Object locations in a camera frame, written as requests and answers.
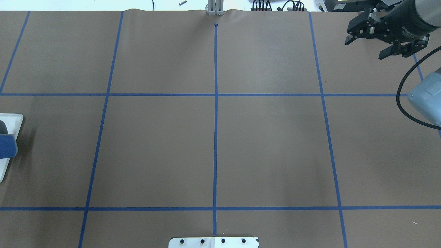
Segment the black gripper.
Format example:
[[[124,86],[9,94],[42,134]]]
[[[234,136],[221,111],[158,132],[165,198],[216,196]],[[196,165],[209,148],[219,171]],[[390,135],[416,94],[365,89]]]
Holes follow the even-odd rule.
[[[379,39],[391,46],[379,52],[378,59],[391,55],[408,58],[428,46],[431,33],[431,1],[403,0],[386,14],[379,5],[349,21],[345,45],[358,38]]]

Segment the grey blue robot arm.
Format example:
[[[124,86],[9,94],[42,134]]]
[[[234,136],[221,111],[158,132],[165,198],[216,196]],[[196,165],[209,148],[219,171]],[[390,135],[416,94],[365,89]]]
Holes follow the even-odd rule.
[[[349,21],[345,45],[360,38],[378,39],[389,44],[379,52],[380,60],[391,55],[408,58],[425,49],[430,34],[440,29],[439,0],[403,0],[382,17],[377,15],[379,10],[380,6],[367,9]],[[427,75],[407,95],[410,104],[427,122],[413,117],[402,107],[401,91],[411,72],[439,51],[440,47],[436,47],[415,62],[403,76],[396,92],[396,104],[403,115],[417,124],[437,130],[440,130],[441,120],[440,69]]]

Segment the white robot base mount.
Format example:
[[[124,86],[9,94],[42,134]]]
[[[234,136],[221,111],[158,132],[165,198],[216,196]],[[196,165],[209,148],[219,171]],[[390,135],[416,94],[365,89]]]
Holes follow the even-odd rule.
[[[258,248],[257,237],[176,237],[169,248]]]

